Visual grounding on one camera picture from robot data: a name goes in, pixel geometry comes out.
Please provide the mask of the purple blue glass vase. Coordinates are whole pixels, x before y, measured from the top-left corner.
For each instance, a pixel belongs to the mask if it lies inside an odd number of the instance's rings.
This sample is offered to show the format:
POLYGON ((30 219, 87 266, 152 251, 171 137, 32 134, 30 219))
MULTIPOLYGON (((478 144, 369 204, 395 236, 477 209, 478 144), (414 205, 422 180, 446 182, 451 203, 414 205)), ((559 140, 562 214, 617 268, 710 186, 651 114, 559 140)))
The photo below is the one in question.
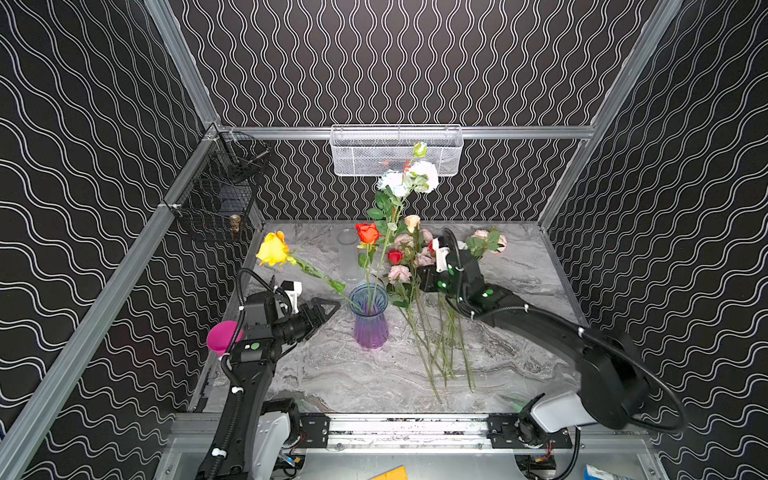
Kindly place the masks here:
POLYGON ((389 338, 385 312, 389 304, 386 289, 380 284, 360 284, 351 294, 350 310, 354 319, 354 338, 368 350, 382 347, 389 338))

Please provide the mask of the pink rose spray stem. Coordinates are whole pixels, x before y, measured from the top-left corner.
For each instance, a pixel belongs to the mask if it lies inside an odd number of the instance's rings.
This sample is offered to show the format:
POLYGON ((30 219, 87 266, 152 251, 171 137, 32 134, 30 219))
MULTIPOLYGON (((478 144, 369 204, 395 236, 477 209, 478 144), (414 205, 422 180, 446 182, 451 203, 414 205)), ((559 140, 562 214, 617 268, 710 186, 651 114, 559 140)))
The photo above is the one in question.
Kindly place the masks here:
POLYGON ((414 339, 416 352, 424 367, 429 388, 436 401, 442 405, 439 378, 442 368, 438 363, 437 347, 431 320, 427 314, 425 293, 421 290, 421 267, 430 266, 423 260, 424 245, 417 231, 405 232, 394 240, 387 252, 387 292, 390 302, 405 318, 414 339))

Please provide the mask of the yellow rose stem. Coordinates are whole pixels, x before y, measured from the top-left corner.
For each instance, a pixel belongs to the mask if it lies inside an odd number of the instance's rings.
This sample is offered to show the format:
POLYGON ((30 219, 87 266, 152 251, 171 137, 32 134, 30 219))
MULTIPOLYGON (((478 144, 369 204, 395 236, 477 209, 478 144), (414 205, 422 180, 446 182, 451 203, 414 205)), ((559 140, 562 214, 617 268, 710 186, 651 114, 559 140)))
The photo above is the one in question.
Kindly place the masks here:
POLYGON ((288 263, 297 266, 303 273, 311 277, 323 280, 352 306, 352 310, 356 314, 367 313, 373 306, 371 299, 367 300, 366 307, 354 306, 352 296, 345 293, 346 285, 326 274, 309 260, 296 256, 287 245, 285 234, 282 231, 269 232, 262 240, 256 257, 261 265, 267 263, 270 267, 273 267, 288 263))

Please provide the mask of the cream rose stem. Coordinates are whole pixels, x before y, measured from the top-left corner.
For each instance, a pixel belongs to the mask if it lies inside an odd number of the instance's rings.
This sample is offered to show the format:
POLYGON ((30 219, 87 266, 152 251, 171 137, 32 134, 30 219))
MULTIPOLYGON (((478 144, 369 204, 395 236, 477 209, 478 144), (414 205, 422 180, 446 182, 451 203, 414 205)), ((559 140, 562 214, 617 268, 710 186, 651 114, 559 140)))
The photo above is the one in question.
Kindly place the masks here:
POLYGON ((420 252, 420 217, 409 215, 405 218, 404 225, 405 232, 395 238, 394 246, 387 254, 390 263, 388 280, 392 285, 411 282, 420 252))

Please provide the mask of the white light-blue flower stem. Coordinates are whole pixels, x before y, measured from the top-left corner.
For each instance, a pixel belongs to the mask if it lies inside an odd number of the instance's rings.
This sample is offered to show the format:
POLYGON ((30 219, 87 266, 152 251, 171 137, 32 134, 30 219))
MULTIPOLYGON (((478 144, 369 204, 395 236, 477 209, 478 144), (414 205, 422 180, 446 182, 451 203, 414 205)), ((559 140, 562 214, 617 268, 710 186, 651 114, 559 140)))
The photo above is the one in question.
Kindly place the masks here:
POLYGON ((370 223, 375 223, 381 233, 372 264, 373 280, 395 238, 405 231, 402 217, 407 198, 413 193, 430 193, 438 186, 438 169, 427 160, 427 153, 428 144, 417 142, 412 157, 400 170, 387 170, 377 180, 374 207, 366 212, 370 223))

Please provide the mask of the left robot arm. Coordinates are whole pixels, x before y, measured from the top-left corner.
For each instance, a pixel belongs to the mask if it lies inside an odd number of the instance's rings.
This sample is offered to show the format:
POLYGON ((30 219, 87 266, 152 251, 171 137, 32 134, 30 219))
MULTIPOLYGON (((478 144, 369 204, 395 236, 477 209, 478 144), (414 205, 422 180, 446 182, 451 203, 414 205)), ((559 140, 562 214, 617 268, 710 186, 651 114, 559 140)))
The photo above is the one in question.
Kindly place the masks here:
POLYGON ((282 451, 301 439, 295 402, 266 396, 279 360, 311 338, 341 303, 313 298, 293 309, 281 306, 286 299, 262 291, 241 304, 238 325, 244 333, 221 359, 229 393, 197 479, 268 479, 282 451))

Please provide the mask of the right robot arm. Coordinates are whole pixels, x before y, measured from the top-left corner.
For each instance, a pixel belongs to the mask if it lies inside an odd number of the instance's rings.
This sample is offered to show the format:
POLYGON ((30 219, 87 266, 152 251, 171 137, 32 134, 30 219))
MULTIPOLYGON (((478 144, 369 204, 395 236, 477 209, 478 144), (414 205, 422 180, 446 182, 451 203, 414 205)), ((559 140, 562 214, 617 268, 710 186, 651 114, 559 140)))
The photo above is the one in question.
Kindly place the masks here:
POLYGON ((422 291, 440 293, 458 314, 548 350, 572 364, 580 376, 578 386, 541 393, 523 407, 515 424, 523 443, 538 445, 546 434, 594 424, 660 433, 678 433, 687 427, 679 396, 642 363, 629 341, 573 323, 486 282, 478 259, 460 246, 450 229, 434 238, 432 250, 434 264, 418 270, 422 291), (677 413, 672 423, 640 419, 652 389, 662 391, 672 403, 677 413))

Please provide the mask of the clear glass jar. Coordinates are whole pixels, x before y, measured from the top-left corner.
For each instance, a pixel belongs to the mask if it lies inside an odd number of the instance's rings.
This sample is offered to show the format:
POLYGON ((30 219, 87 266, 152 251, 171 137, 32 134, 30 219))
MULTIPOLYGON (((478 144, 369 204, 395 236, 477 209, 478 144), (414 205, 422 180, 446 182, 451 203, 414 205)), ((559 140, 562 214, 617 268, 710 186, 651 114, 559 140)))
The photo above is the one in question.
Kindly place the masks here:
POLYGON ((352 228, 343 228, 337 235, 337 247, 339 254, 339 274, 343 281, 352 284, 362 276, 362 269, 358 264, 359 238, 352 228))

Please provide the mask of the pink rose spray right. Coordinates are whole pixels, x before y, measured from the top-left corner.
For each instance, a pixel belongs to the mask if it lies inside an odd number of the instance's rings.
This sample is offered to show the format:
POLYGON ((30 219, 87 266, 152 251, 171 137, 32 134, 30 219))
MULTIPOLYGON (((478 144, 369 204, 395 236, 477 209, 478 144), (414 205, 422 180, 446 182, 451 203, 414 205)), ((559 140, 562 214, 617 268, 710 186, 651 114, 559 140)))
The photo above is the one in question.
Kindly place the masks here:
POLYGON ((460 243, 470 254, 480 260, 486 253, 503 253, 508 246, 506 237, 495 227, 490 230, 478 229, 460 243))

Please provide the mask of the magenta silicone cup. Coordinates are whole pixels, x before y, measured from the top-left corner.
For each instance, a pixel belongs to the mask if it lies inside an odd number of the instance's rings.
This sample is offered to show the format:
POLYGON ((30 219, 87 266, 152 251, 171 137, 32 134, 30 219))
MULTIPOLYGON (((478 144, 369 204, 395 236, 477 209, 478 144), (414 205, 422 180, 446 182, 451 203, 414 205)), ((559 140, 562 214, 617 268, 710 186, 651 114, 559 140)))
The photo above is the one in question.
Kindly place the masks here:
POLYGON ((232 340, 239 341, 243 337, 243 330, 237 321, 227 320, 216 324, 208 333, 206 345, 217 356, 223 356, 232 340))

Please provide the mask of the brass padlock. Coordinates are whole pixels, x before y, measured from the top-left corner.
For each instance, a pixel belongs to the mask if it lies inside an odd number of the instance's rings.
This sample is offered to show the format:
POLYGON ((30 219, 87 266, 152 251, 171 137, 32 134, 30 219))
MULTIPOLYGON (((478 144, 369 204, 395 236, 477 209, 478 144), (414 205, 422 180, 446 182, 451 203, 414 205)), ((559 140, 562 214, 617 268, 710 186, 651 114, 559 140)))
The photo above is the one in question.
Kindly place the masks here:
POLYGON ((241 216, 237 214, 233 214, 229 217, 229 220, 230 220, 230 230, 232 234, 233 235, 239 234, 241 231, 241 223, 242 223, 241 216))

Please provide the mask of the blue white box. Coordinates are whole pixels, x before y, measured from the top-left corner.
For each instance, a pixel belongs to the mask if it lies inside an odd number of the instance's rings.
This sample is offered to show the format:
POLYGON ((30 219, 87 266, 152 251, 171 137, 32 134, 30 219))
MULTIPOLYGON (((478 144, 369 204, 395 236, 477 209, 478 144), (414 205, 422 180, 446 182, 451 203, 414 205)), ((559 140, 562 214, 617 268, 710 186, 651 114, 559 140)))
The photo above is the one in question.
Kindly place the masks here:
POLYGON ((632 480, 630 477, 619 475, 594 465, 587 464, 584 469, 585 480, 632 480))

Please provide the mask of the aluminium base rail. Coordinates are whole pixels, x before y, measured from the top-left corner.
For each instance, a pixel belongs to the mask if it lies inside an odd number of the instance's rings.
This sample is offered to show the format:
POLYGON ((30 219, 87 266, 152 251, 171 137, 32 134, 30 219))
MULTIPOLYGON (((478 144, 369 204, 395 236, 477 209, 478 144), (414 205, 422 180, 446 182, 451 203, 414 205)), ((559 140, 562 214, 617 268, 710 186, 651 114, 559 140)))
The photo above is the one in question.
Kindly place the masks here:
POLYGON ((584 426, 525 445, 510 414, 305 414, 294 453, 648 453, 648 436, 584 426))

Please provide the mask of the white mesh wall basket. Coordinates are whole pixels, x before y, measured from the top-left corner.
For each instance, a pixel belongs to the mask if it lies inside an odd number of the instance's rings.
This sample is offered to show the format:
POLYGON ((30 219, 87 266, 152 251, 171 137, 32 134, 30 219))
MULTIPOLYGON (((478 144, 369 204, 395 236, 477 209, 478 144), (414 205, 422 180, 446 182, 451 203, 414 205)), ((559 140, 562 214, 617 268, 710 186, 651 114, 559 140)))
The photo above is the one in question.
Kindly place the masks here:
POLYGON ((329 144, 338 176, 378 177, 424 160, 435 165, 438 176, 450 177, 458 171, 464 138, 461 127, 451 124, 336 124, 329 144))

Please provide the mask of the yellow object below rail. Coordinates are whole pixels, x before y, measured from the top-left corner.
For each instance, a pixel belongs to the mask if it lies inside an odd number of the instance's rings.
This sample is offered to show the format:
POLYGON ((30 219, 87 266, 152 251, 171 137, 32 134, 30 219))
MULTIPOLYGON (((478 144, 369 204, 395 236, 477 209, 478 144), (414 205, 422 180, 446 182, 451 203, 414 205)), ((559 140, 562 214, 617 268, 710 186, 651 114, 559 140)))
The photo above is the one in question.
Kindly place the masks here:
POLYGON ((405 466, 399 466, 374 476, 371 480, 408 480, 408 474, 405 466))

